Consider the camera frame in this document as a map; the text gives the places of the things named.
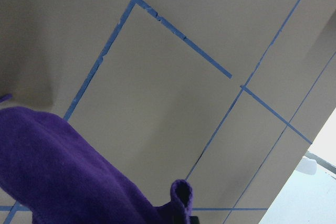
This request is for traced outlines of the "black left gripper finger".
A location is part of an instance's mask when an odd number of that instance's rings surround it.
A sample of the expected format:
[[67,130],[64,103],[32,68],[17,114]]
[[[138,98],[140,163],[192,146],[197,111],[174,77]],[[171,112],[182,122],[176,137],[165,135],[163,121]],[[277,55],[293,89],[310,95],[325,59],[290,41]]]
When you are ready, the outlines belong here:
[[198,216],[190,216],[190,224],[198,224]]

